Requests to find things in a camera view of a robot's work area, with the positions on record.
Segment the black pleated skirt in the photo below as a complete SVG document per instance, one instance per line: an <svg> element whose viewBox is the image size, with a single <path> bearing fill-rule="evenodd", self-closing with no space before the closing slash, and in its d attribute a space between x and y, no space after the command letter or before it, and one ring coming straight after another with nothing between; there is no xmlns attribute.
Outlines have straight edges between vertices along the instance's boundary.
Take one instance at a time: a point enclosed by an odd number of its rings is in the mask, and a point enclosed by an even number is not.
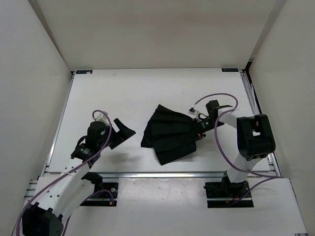
<svg viewBox="0 0 315 236"><path fill-rule="evenodd" d="M152 148L161 165L196 151L201 137L195 119L158 105L149 119L141 141L142 148Z"/></svg>

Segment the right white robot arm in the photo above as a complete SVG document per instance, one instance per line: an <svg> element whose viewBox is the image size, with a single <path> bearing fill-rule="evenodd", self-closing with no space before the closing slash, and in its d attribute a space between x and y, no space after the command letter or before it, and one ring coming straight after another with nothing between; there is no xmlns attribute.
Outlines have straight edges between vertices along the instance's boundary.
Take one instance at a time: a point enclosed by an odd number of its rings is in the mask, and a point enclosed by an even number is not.
<svg viewBox="0 0 315 236"><path fill-rule="evenodd" d="M204 119L200 118L200 113L194 107L189 112L203 122L203 128L208 124L214 127L219 151L230 165L220 182L205 183L207 197L237 199L249 191L247 178L253 174L254 166L275 151L276 144L269 119L264 114L243 116L231 105L219 105L217 100L209 101L206 109L208 116ZM238 155L234 161L227 158L219 144L217 128L221 124L228 124L237 131Z"/></svg>

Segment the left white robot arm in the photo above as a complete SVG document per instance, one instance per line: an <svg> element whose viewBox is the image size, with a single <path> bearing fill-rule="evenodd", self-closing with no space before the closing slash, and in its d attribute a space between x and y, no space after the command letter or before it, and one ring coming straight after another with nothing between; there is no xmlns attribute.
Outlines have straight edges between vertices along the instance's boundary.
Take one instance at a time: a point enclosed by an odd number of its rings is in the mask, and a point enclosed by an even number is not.
<svg viewBox="0 0 315 236"><path fill-rule="evenodd" d="M60 177L42 188L26 207L20 229L23 235L63 236L74 210L88 197L102 194L101 176L91 172L91 167L104 148L114 149L136 133L118 118L114 123L118 131L101 116L90 123Z"/></svg>

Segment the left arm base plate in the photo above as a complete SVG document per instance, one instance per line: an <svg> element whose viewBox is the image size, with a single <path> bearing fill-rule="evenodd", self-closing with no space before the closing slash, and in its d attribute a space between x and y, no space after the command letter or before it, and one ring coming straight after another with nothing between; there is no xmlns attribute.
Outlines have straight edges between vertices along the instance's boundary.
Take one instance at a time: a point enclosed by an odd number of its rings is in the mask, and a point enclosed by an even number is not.
<svg viewBox="0 0 315 236"><path fill-rule="evenodd" d="M83 207L116 207L119 182L103 179L102 184L94 187L94 195L80 204Z"/></svg>

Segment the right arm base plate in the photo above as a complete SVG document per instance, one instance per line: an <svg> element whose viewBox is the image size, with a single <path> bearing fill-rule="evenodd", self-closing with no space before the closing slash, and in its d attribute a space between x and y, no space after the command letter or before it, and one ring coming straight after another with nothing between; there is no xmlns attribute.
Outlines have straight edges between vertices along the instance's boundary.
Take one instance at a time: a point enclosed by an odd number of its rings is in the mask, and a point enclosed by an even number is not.
<svg viewBox="0 0 315 236"><path fill-rule="evenodd" d="M248 181L230 183L227 177L221 182L206 182L204 185L207 208L253 208Z"/></svg>

